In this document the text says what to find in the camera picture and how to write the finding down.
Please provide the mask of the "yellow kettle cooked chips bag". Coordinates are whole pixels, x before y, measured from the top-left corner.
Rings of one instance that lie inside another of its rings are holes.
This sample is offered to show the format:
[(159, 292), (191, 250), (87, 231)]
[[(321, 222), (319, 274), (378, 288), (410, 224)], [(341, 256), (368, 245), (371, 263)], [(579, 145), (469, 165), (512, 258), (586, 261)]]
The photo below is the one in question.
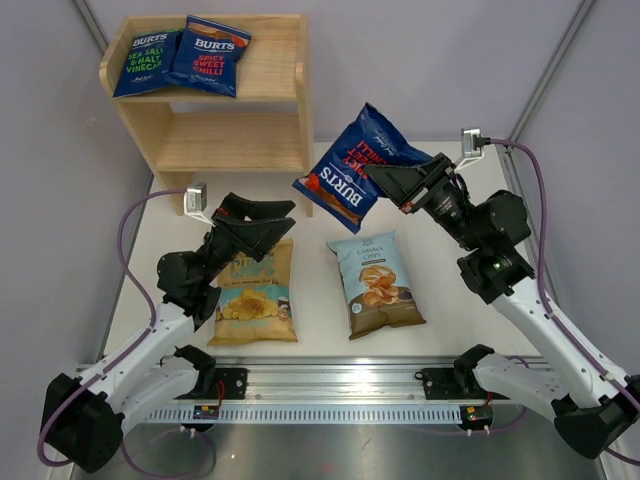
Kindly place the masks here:
[(221, 289), (210, 346), (298, 340), (289, 282), (294, 241), (282, 239), (261, 260), (240, 253), (217, 277)]

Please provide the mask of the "blue spicy sweet chilli bag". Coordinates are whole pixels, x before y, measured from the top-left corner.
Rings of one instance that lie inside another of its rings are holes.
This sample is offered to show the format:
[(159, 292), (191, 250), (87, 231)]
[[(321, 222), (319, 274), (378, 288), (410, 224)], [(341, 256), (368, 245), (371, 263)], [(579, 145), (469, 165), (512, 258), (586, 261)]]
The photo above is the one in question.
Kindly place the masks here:
[(237, 65), (252, 35), (188, 15), (166, 81), (175, 86), (235, 98)]

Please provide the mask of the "blue sea salt vinegar bag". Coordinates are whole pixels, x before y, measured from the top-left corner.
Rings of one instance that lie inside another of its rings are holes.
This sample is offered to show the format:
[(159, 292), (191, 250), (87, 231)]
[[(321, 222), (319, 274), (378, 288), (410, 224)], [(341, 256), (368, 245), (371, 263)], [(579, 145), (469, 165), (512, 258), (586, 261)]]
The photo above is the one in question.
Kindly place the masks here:
[(181, 29), (136, 36), (117, 82), (114, 98), (149, 93), (168, 85), (168, 74), (182, 36)]

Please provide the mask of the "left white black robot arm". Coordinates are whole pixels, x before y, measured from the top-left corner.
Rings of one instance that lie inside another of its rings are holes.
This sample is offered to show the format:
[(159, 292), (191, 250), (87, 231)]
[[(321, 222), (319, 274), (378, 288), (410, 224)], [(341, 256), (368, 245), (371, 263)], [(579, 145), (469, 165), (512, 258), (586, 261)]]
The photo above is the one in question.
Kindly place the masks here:
[(150, 413), (179, 397), (221, 395), (215, 359), (187, 339), (215, 313), (214, 279), (239, 254), (263, 260), (294, 226), (291, 200), (252, 201), (227, 194), (205, 218), (203, 187), (180, 190), (186, 215), (211, 229), (195, 251), (163, 255), (156, 267), (160, 303), (121, 347), (75, 377), (59, 374), (45, 394), (36, 452), (42, 464), (101, 469), (125, 436)]

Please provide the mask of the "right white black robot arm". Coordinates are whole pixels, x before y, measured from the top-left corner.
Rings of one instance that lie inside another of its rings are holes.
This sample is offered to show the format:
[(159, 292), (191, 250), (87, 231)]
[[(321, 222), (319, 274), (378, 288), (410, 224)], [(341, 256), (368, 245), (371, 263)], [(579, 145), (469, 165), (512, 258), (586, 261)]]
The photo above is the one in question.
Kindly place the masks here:
[(516, 247), (531, 231), (521, 197), (498, 190), (475, 205), (453, 162), (439, 154), (418, 166), (367, 165), (372, 182), (403, 213), (428, 213), (467, 256), (467, 288), (493, 307), (547, 360), (549, 372), (512, 364), (478, 344), (453, 367), (466, 396), (492, 393), (548, 419), (575, 452), (595, 459), (639, 419), (639, 378), (603, 355), (551, 301)]

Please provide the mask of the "wooden two-tier shelf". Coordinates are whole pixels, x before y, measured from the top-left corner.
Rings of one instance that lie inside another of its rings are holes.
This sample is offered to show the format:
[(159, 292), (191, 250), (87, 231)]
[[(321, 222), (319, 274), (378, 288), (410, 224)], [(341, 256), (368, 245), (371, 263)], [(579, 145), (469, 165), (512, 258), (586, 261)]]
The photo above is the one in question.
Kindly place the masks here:
[(314, 146), (307, 16), (214, 19), (252, 35), (236, 97), (172, 86), (112, 100), (147, 165), (168, 189), (188, 186), (196, 172), (308, 172)]

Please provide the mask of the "light blue cassava chips bag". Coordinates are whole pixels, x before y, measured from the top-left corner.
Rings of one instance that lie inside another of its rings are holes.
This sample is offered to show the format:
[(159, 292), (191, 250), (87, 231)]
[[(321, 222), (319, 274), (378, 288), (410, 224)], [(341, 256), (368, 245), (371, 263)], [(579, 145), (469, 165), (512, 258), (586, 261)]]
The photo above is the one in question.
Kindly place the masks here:
[(393, 231), (327, 244), (339, 263), (351, 340), (384, 327), (426, 322), (420, 313)]

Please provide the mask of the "aluminium mounting rail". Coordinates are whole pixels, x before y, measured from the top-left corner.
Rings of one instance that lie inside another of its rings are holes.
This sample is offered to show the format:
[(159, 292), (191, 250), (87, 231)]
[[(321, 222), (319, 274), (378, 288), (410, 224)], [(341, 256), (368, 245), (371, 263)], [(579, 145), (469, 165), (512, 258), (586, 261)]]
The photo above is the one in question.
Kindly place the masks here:
[(245, 368), (244, 400), (224, 404), (425, 402), (413, 375), (423, 368), (452, 367), (452, 357), (223, 357), (216, 368)]

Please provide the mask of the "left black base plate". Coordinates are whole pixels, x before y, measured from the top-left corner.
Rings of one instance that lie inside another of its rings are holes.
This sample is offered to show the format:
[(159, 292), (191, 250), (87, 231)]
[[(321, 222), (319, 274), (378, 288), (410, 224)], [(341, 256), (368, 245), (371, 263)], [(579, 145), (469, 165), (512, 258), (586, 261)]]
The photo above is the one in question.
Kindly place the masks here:
[(244, 400), (248, 385), (245, 368), (216, 368), (198, 374), (195, 386), (177, 400)]

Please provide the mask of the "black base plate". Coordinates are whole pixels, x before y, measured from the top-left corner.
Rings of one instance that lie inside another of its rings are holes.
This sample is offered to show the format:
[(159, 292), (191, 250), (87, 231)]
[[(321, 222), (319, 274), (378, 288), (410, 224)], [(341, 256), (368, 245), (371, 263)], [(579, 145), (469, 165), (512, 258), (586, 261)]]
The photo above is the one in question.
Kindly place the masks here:
[(198, 374), (195, 386), (177, 400), (244, 400), (248, 385), (245, 368), (216, 368)]
[(413, 375), (422, 384), (427, 400), (508, 400), (508, 397), (497, 393), (489, 394), (479, 387), (466, 389), (455, 379), (452, 367), (423, 368)]

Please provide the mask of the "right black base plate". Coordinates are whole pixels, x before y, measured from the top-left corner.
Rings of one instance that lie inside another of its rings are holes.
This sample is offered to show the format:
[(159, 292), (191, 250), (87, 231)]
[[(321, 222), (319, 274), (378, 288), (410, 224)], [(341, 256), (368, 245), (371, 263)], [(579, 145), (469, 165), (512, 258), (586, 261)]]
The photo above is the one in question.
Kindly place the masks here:
[(422, 384), (427, 400), (508, 400), (508, 397), (497, 393), (489, 394), (479, 387), (466, 389), (455, 379), (452, 367), (423, 368), (413, 375)]

